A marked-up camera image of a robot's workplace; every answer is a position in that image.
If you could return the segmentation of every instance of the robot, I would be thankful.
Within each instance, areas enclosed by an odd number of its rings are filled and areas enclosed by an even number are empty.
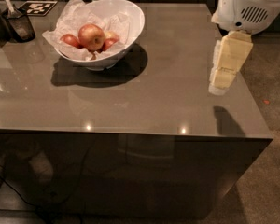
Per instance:
[[[224,95],[253,48],[251,36],[264,31],[280,13],[280,0],[219,0],[212,22],[228,32],[218,40],[209,92]]]

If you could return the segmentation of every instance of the pen holder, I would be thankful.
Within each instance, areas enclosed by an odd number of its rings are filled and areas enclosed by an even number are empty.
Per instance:
[[[17,18],[8,17],[8,9],[2,13],[3,18],[7,23],[7,28],[10,32],[10,36],[17,42],[27,42],[35,38],[34,28],[27,16],[27,13],[23,9],[19,9],[22,13]]]

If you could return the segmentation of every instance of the red apple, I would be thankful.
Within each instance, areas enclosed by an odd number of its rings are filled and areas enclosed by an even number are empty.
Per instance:
[[[81,44],[78,42],[78,39],[72,34],[65,34],[61,38],[62,42],[65,42],[68,45],[71,45],[75,48],[82,48]]]
[[[105,42],[102,51],[108,50],[114,43],[119,41],[119,36],[113,31],[105,31]]]
[[[95,24],[87,23],[78,31],[80,44],[90,52],[100,49],[105,42],[104,31]]]

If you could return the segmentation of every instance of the bowl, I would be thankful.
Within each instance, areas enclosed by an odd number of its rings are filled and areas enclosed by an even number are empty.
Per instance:
[[[91,61],[73,60],[62,54],[59,50],[56,51],[66,60],[84,66],[90,70],[102,71],[114,66],[117,61],[123,58],[131,49],[134,41],[140,36],[145,24],[145,16],[142,9],[133,2],[128,0],[99,0],[93,2],[91,12],[101,19],[107,19],[114,14],[122,12],[129,16],[130,26],[128,38],[125,43],[125,48],[112,55]]]

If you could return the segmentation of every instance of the concrete floor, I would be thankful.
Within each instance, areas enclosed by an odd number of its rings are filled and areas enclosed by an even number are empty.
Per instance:
[[[273,141],[205,220],[56,216],[50,223],[280,224],[280,34],[254,37],[242,75]],[[32,212],[0,211],[0,224],[45,223]]]

